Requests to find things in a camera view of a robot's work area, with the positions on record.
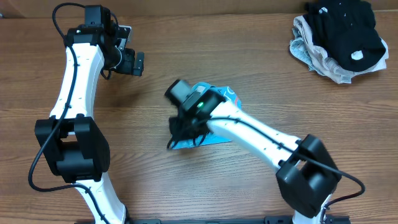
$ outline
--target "pile of clothes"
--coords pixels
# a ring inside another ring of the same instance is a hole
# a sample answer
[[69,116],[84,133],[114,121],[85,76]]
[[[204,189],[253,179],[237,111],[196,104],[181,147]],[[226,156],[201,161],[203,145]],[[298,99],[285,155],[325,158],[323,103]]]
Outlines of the pile of clothes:
[[340,84],[387,68],[388,46],[374,29],[370,3],[319,0],[305,8],[308,14],[294,19],[295,40],[290,41],[290,52],[310,71]]

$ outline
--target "black cloth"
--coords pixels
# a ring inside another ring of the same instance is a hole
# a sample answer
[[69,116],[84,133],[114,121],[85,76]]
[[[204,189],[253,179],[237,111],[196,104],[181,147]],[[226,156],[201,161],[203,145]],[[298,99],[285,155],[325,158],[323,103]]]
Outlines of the black cloth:
[[[313,39],[343,69],[365,71],[377,64],[386,53],[374,29],[376,19],[370,3],[360,0],[319,0],[307,3],[306,10]],[[352,59],[351,54],[359,50],[363,58]]]

